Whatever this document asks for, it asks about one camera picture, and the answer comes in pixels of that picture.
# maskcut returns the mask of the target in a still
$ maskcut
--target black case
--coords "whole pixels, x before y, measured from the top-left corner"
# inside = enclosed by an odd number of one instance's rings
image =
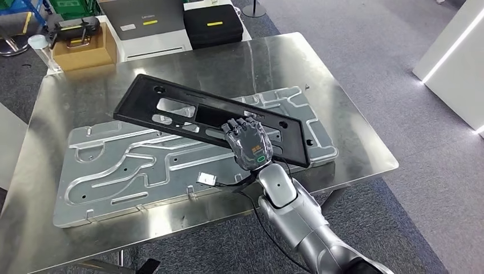
[[[194,50],[242,41],[244,29],[232,5],[187,10],[183,19]]]

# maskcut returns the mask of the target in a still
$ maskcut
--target small clear bottle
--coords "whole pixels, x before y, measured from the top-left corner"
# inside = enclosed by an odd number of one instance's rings
[[[62,72],[61,67],[55,62],[52,57],[52,51],[49,47],[49,42],[46,37],[41,34],[33,35],[29,38],[29,45],[44,61],[47,67],[53,72]]]

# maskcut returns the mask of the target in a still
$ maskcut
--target robot finger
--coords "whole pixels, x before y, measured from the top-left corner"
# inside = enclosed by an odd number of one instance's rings
[[[242,126],[243,129],[247,129],[247,127],[249,126],[249,123],[247,123],[244,119],[242,118],[238,118],[237,119],[237,122],[239,123],[239,125]]]
[[[228,134],[231,131],[228,123],[225,123],[225,124],[222,125],[222,130],[224,131],[225,134]]]
[[[236,126],[238,126],[239,124],[235,121],[234,118],[230,119],[228,121],[228,124],[230,125],[231,128],[235,128]]]
[[[252,118],[252,117],[248,117],[248,118],[246,119],[246,121],[247,121],[247,123],[250,123],[250,124],[254,124],[254,123],[256,123],[256,122],[257,122],[257,121],[256,121],[256,120],[254,120],[254,118]]]
[[[237,139],[234,135],[237,135],[237,134],[234,134],[233,131],[229,131],[225,137],[225,139],[228,141],[231,147],[232,147],[232,143],[235,143]]]

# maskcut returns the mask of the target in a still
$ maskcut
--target black plastic panel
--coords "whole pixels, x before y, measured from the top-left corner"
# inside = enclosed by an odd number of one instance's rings
[[[157,105],[161,98],[193,106],[195,112],[193,115],[182,116],[159,110]],[[154,115],[171,118],[171,122],[156,122],[153,120]],[[230,148],[227,141],[216,138],[214,134],[207,135],[206,130],[219,131],[223,136],[220,128],[223,123],[231,118],[245,118],[246,115],[281,132],[280,142],[271,141],[273,146],[278,147],[275,151],[282,152],[274,154],[274,160],[309,167],[309,155],[300,120],[148,75],[139,74],[135,78],[113,116],[114,119],[138,126]],[[193,128],[186,126],[188,124],[197,125],[199,128],[195,132]]]

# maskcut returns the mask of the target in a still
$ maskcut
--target led light strip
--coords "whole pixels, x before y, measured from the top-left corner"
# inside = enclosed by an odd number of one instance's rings
[[[435,64],[435,66],[430,70],[430,72],[422,80],[422,83],[426,83],[432,75],[439,69],[439,67],[447,60],[447,58],[454,52],[454,50],[462,43],[462,41],[469,35],[469,33],[479,24],[479,22],[484,17],[484,9],[477,15],[477,17],[472,21],[472,23],[466,28],[466,30],[459,36],[459,38],[454,42],[454,44],[449,48],[449,50],[442,56],[442,58]]]
[[[482,133],[482,132],[484,132],[484,126],[482,126],[482,127],[478,128],[478,129],[474,130],[472,133],[474,133],[474,134],[477,135],[477,134]]]

